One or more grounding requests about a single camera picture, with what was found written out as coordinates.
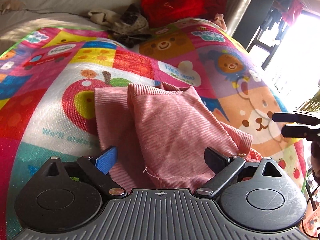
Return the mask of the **red plush cushion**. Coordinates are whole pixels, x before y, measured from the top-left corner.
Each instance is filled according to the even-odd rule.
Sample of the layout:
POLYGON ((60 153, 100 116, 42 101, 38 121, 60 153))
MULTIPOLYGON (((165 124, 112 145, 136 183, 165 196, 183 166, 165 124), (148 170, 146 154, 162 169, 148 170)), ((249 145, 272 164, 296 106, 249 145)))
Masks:
POLYGON ((214 19, 224 14, 226 0, 140 0, 150 28, 160 28, 185 18, 214 19))

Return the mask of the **grey white sofa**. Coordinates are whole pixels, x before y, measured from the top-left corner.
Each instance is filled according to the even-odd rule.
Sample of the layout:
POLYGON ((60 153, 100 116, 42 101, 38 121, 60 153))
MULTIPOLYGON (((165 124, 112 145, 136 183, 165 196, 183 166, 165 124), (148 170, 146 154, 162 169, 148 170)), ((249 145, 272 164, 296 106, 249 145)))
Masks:
POLYGON ((49 26, 101 29, 88 19, 93 9, 107 9, 122 14, 139 0, 1 0, 1 52, 5 52, 30 32, 49 26))

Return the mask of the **hanging dark garments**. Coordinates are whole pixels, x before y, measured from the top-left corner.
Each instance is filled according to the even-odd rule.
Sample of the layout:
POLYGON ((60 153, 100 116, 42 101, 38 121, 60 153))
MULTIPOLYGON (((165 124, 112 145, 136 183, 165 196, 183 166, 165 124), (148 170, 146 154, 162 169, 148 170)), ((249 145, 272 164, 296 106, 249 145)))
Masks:
POLYGON ((293 0, 274 0, 271 9, 268 11, 266 18, 260 26, 262 33, 267 29, 272 30, 275 24, 278 25, 278 33, 275 40, 281 41, 287 31, 283 15, 288 12, 293 0))

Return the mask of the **small beige plush toy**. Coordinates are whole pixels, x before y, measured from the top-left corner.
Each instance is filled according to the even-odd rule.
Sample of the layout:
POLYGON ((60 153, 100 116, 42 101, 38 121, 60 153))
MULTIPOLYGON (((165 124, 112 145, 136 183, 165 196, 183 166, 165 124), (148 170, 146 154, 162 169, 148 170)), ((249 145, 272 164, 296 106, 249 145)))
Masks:
POLYGON ((4 15, 7 12, 19 11, 24 9, 25 5, 19 0, 5 0, 1 1, 0 10, 1 15, 4 15))

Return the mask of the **colourful cartoon play mat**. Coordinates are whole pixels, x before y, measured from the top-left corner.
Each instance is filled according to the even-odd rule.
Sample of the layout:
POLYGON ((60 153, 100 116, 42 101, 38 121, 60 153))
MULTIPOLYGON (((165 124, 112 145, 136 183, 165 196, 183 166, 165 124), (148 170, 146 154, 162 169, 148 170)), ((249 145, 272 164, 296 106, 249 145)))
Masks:
POLYGON ((285 105, 244 48, 212 23, 173 23, 129 49, 103 30, 42 19, 1 55, 1 239, 20 232, 15 197, 47 158, 100 152, 95 89, 161 82, 193 86, 220 121, 251 134, 253 148, 303 186, 303 144, 283 138, 271 119, 285 105))

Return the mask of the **black window frame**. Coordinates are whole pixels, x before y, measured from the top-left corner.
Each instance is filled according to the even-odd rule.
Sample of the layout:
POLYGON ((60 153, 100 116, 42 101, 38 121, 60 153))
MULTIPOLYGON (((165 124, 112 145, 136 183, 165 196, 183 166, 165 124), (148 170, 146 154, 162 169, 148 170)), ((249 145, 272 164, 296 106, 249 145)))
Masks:
MULTIPOLYGON (((284 27, 287 27, 288 30, 289 25, 285 22, 284 27)), ((262 69, 266 69, 266 67, 269 65, 272 57, 274 56, 282 42, 282 40, 279 41, 274 39, 277 33, 277 24, 273 26, 272 30, 267 29, 264 33, 262 33, 259 26, 254 37, 252 38, 250 44, 247 47, 247 51, 251 56, 251 59, 255 66, 261 67, 262 69)))

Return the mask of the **pink ribbed garment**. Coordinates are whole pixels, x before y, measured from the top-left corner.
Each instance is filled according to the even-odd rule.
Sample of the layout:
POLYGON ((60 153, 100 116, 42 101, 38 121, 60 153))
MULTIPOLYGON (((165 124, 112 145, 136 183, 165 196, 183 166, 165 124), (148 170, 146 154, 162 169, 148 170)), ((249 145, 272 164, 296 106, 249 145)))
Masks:
POLYGON ((100 146, 115 146, 111 178, 127 191, 195 190, 213 178, 204 161, 210 147, 225 157, 261 161, 253 137, 217 120, 193 87, 129 84, 97 88, 95 116, 100 146))

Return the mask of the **small pink cloth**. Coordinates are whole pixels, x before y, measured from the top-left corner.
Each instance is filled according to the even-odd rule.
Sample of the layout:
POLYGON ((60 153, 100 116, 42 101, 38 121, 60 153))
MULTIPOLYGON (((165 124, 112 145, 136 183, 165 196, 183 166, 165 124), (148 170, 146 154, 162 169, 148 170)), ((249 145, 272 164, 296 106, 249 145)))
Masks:
POLYGON ((213 23, 221 28, 224 32, 227 31, 227 25, 225 24, 225 20, 223 18, 223 14, 216 14, 213 19, 213 23))

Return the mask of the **beige and grey crumpled clothes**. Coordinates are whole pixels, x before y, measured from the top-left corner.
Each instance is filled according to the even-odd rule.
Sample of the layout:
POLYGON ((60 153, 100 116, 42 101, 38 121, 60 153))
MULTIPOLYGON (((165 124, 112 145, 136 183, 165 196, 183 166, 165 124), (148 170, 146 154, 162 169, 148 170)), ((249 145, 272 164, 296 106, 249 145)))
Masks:
POLYGON ((140 13, 134 3, 123 14, 106 9, 93 9, 88 12, 89 19, 104 26, 115 41, 133 48, 152 38, 147 19, 140 13))

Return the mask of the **hanging red garment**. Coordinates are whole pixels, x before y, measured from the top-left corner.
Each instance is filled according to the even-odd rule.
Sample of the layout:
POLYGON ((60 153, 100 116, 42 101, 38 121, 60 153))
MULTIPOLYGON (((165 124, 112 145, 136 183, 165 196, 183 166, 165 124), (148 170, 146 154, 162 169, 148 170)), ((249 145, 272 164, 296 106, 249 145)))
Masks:
POLYGON ((302 13, 304 4, 300 0, 292 0, 287 12, 282 12, 282 18, 288 25, 293 25, 302 13))

